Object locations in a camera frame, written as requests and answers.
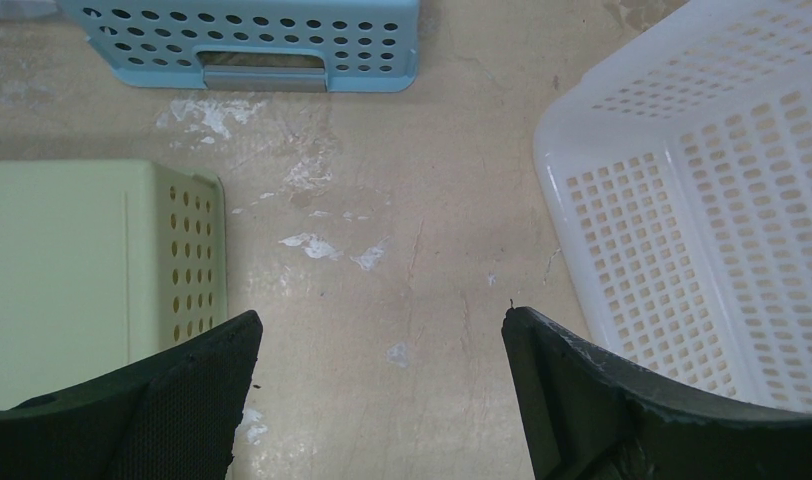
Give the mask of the blue perforated plastic basket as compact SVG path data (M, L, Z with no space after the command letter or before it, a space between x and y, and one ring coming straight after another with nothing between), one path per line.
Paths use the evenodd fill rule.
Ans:
M134 87L390 93L418 70L418 1L58 5Z

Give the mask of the white perforated plastic basket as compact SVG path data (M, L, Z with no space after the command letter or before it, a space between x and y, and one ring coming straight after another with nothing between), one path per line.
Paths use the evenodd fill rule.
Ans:
M593 341L812 414L812 1L690 1L551 104L534 163Z

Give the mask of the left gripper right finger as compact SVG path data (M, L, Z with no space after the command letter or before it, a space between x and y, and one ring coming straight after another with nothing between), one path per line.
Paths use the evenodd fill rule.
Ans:
M529 307L502 337L538 479L812 479L812 415L684 385Z

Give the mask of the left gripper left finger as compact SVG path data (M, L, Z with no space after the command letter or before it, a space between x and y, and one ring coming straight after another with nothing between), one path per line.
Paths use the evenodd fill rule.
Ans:
M178 346L0 410L0 479L223 479L262 337L244 312Z

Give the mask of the green perforated plastic basket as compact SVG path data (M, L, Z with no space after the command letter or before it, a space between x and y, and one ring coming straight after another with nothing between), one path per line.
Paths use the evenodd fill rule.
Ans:
M0 410L227 317L214 173L136 159L0 160Z

